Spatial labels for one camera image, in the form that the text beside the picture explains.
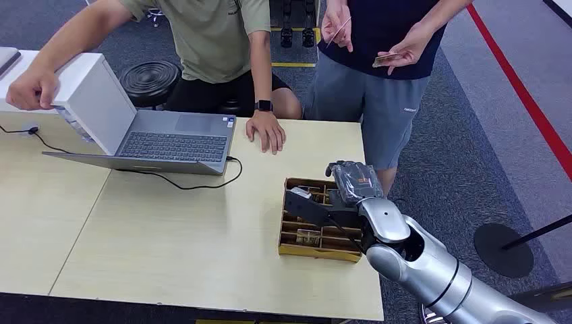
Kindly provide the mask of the person's left hand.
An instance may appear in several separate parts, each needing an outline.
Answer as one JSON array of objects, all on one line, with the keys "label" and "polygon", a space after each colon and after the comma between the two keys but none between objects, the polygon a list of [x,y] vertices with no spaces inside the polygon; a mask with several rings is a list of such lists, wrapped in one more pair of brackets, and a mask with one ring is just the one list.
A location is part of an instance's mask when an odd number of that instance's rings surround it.
[{"label": "person's left hand", "polygon": [[246,135],[250,142],[254,141],[255,133],[258,134],[263,153],[270,151],[276,155],[283,150],[285,131],[272,112],[255,110],[246,123]]},{"label": "person's left hand", "polygon": [[434,29],[430,26],[421,23],[413,25],[405,38],[389,50],[395,56],[386,63],[387,74],[391,75],[395,68],[417,63],[433,34]]}]

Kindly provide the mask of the person's right hand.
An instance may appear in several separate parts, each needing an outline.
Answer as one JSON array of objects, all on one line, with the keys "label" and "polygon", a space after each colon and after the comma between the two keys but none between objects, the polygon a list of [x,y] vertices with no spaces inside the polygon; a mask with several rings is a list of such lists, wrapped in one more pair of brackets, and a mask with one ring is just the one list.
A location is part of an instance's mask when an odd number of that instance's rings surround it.
[{"label": "person's right hand", "polygon": [[5,101],[24,111],[52,110],[57,85],[53,70],[30,67],[9,85]]},{"label": "person's right hand", "polygon": [[346,0],[328,0],[321,25],[322,39],[326,45],[336,44],[353,51],[351,42],[351,13]]}]

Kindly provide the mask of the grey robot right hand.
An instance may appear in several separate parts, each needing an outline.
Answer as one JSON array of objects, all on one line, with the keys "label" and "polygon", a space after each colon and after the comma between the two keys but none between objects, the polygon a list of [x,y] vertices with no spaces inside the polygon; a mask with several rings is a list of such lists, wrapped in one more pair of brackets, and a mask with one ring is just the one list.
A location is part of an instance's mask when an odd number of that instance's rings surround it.
[{"label": "grey robot right hand", "polygon": [[346,206],[358,205],[367,198],[384,198],[382,185],[371,165],[339,160],[328,164],[325,175],[333,176]]}]

